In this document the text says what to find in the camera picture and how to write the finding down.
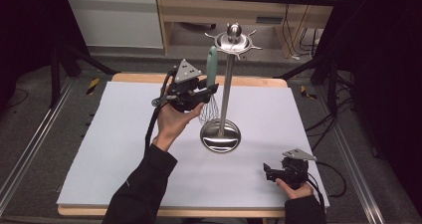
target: black sleeve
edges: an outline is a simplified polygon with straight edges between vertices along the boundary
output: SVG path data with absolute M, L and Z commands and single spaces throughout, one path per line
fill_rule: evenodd
M 176 163 L 171 154 L 152 144 L 139 167 L 112 197 L 103 223 L 153 224 Z
M 292 199 L 286 202 L 286 224 L 323 224 L 325 214 L 314 196 Z

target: wooden desk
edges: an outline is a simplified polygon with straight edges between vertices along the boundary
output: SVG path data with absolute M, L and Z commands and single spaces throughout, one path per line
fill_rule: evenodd
M 157 0 L 160 18 L 161 35 L 164 52 L 167 54 L 174 22 L 188 23 L 239 23 L 241 25 L 274 26 L 277 38 L 285 57 L 290 57 L 290 49 L 286 46 L 293 41 L 297 45 L 302 28 L 323 29 L 331 13 L 331 7 L 290 5 L 287 25 L 285 21 L 286 5 L 274 3 L 214 1 L 214 0 Z M 265 24 L 258 17 L 279 18 L 280 24 Z
M 140 83 L 162 83 L 163 74 L 117 74 L 112 78 L 113 82 L 140 82 Z M 223 85 L 224 77 L 218 76 L 216 83 Z M 243 87 L 281 87 L 286 88 L 287 83 L 280 79 L 264 79 L 257 77 L 233 77 L 233 86 Z M 63 206 L 59 205 L 59 213 L 65 216 L 104 216 L 106 206 Z M 158 216 L 161 217 L 259 217 L 278 218 L 284 217 L 284 209 L 171 209 L 160 208 Z

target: reflective metal base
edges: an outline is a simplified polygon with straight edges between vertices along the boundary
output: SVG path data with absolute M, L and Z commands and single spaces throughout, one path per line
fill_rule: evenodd
M 225 153 L 234 150 L 240 143 L 239 128 L 231 121 L 225 121 L 224 131 L 220 131 L 220 118 L 206 122 L 201 129 L 201 141 L 206 148 L 213 152 Z

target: metal ball knob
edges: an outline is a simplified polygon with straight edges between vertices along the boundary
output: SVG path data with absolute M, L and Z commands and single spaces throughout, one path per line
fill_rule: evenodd
M 228 24 L 227 25 L 227 36 L 228 40 L 232 44 L 239 43 L 240 35 L 242 35 L 242 28 L 239 24 Z

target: whisk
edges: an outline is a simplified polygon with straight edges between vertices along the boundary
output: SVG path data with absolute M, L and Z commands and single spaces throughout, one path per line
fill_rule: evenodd
M 212 46 L 207 57 L 207 88 L 215 84 L 215 77 L 217 76 L 218 56 L 217 48 Z M 199 121 L 205 124 L 207 121 L 218 117 L 219 111 L 214 95 L 211 96 L 210 102 L 205 104 L 202 108 Z

